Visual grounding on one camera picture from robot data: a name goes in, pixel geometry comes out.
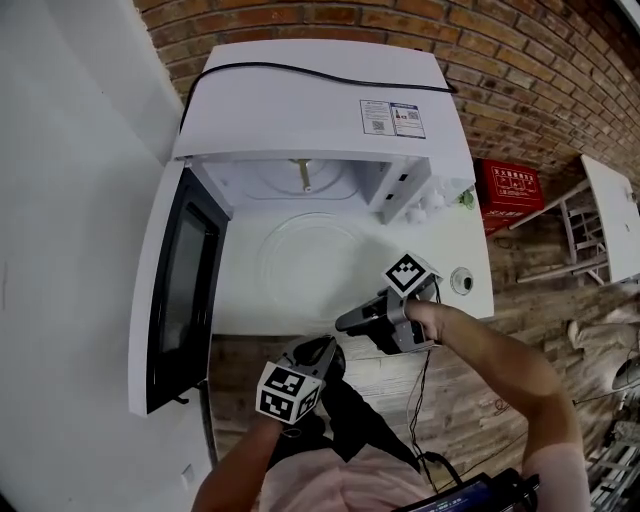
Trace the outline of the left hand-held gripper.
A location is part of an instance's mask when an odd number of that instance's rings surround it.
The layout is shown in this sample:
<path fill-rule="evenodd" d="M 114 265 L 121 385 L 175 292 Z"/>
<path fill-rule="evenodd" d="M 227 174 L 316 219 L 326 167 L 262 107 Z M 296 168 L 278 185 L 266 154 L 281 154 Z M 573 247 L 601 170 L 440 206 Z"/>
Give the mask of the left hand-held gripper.
<path fill-rule="evenodd" d="M 258 381 L 255 410 L 294 425 L 317 405 L 338 344 L 331 335 L 297 338 L 276 362 L 267 362 Z"/>

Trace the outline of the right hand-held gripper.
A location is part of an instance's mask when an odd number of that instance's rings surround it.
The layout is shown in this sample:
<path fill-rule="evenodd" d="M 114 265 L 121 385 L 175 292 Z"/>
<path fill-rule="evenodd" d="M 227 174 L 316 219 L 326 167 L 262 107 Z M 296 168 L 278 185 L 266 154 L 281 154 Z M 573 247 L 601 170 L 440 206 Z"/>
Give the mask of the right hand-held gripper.
<path fill-rule="evenodd" d="M 366 336 L 379 350 L 408 353 L 426 350 L 436 342 L 428 339 L 418 321 L 410 320 L 406 306 L 410 300 L 441 303 L 441 275 L 420 257 L 405 253 L 382 277 L 386 294 L 358 306 L 335 322 L 337 331 L 351 337 Z"/>

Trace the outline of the round glass turntable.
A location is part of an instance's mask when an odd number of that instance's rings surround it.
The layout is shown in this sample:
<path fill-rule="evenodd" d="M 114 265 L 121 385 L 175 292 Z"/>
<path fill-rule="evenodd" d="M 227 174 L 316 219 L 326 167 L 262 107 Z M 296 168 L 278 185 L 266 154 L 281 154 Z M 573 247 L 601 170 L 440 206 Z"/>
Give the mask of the round glass turntable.
<path fill-rule="evenodd" d="M 331 326 L 354 307 L 350 283 L 365 236 L 334 214 L 295 216 L 277 226 L 258 252 L 258 282 L 281 316 L 303 326 Z"/>

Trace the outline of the person's left forearm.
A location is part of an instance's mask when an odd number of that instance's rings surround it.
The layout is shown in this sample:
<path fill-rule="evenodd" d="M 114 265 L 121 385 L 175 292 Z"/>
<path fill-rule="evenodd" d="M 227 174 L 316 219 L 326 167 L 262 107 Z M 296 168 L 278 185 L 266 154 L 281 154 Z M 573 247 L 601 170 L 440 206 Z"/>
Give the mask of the person's left forearm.
<path fill-rule="evenodd" d="M 192 512 L 251 512 L 283 425 L 260 416 L 201 484 Z"/>

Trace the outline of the person's black shoe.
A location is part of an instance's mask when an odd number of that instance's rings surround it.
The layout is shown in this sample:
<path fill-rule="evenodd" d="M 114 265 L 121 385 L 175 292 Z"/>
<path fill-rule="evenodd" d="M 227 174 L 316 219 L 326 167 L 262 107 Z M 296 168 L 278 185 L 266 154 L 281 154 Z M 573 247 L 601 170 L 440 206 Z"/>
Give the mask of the person's black shoe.
<path fill-rule="evenodd" d="M 341 346 L 337 345 L 324 377 L 326 384 L 339 382 L 344 378 L 346 359 Z"/>

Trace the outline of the person's black trousers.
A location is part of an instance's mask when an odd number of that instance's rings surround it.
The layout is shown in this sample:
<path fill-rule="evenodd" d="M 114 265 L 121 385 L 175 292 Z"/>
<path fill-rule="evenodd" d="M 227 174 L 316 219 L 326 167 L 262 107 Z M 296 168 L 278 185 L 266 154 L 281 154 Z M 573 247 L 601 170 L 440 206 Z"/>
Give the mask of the person's black trousers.
<path fill-rule="evenodd" d="M 411 449 L 347 382 L 342 379 L 329 382 L 321 393 L 321 402 L 329 416 L 333 437 L 325 436 L 324 421 L 315 412 L 310 412 L 292 427 L 299 431 L 298 436 L 280 436 L 268 464 L 270 468 L 286 458 L 321 449 L 348 462 L 364 447 L 370 446 L 408 464 L 415 471 L 420 470 Z"/>

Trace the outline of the person's pink shirt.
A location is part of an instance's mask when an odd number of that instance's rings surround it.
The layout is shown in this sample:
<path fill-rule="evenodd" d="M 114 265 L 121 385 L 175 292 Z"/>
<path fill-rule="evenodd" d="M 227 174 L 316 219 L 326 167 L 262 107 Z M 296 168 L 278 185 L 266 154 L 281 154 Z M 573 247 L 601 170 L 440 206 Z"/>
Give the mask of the person's pink shirt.
<path fill-rule="evenodd" d="M 537 475 L 539 512 L 591 512 L 584 456 L 571 443 L 544 447 L 524 461 Z M 296 454 L 269 469 L 259 512 L 387 512 L 433 491 L 407 463 L 371 446 L 346 462 L 333 450 Z"/>

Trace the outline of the microwave door with dark window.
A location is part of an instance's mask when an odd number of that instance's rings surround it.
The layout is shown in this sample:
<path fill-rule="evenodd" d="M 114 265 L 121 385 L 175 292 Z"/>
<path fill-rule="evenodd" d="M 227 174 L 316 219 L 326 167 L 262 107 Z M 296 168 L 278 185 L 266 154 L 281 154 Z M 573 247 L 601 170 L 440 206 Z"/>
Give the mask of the microwave door with dark window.
<path fill-rule="evenodd" d="M 131 309 L 128 398 L 146 417 L 205 380 L 231 208 L 200 162 L 171 161 L 143 238 Z"/>

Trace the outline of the dark screen device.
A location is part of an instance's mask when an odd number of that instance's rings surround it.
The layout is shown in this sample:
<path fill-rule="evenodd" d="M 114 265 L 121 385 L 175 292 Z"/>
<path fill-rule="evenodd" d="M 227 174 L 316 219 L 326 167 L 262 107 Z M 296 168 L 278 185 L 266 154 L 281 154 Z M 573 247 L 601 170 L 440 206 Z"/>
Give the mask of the dark screen device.
<path fill-rule="evenodd" d="M 481 473 L 467 482 L 392 512 L 536 512 L 538 474 L 523 478 L 508 468 L 494 477 Z"/>

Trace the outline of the red fire equipment box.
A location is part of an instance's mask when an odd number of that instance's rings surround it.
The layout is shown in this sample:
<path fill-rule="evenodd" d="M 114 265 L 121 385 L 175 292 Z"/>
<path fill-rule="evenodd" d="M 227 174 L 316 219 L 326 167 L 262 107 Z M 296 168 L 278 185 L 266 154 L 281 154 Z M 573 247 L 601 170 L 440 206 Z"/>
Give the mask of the red fire equipment box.
<path fill-rule="evenodd" d="M 486 237 L 544 208 L 536 170 L 512 163 L 477 159 L 474 171 Z"/>

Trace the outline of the white warning label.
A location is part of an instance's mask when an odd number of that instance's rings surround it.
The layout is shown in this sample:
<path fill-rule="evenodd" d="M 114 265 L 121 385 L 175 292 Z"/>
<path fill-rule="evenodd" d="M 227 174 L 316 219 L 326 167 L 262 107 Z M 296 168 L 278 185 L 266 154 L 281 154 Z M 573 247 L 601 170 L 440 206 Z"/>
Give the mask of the white warning label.
<path fill-rule="evenodd" d="M 369 135 L 395 136 L 396 131 L 388 102 L 361 100 L 363 132 Z"/>

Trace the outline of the blue bordered label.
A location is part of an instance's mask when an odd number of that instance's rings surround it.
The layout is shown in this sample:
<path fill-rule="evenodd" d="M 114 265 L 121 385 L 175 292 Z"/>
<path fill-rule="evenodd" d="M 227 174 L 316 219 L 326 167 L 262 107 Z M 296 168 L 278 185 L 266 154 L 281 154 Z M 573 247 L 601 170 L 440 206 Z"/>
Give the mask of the blue bordered label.
<path fill-rule="evenodd" d="M 425 139 L 426 134 L 417 106 L 391 103 L 390 110 L 394 130 L 398 137 Z"/>

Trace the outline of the white wooden chair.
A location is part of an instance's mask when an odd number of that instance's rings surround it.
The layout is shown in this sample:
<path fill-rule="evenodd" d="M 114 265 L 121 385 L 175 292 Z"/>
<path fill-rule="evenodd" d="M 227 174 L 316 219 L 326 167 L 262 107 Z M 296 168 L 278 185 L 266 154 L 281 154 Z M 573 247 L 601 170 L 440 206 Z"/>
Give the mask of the white wooden chair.
<path fill-rule="evenodd" d="M 590 278 L 599 286 L 609 279 L 609 263 L 602 221 L 595 199 L 580 193 L 560 203 L 569 247 L 569 274 L 580 285 Z"/>

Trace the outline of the white microwave oven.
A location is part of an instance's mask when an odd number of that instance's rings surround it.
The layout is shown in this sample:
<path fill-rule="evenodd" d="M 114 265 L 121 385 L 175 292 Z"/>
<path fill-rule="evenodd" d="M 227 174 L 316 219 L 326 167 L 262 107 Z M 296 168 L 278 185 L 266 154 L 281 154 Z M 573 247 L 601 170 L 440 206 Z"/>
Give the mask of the white microwave oven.
<path fill-rule="evenodd" d="M 235 210 L 354 211 L 383 222 L 432 213 L 475 182 L 464 131 L 435 57 L 316 39 L 216 47 L 195 81 L 173 146 L 200 162 Z M 426 138 L 363 132 L 360 101 L 418 107 Z M 437 191 L 439 209 L 422 197 Z"/>

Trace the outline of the white folding table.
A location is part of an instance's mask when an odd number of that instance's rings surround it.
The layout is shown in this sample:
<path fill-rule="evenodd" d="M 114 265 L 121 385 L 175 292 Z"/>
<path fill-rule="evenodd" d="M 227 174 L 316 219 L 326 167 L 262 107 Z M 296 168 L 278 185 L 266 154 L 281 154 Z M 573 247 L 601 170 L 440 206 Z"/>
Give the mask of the white folding table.
<path fill-rule="evenodd" d="M 580 156 L 586 177 L 542 210 L 526 215 L 511 225 L 514 230 L 542 214 L 557 209 L 560 203 L 580 193 L 588 192 L 595 199 L 607 248 L 609 279 L 605 285 L 622 283 L 640 277 L 640 197 L 627 177 L 583 154 Z M 569 262 L 552 270 L 519 276 L 519 284 L 571 276 Z"/>

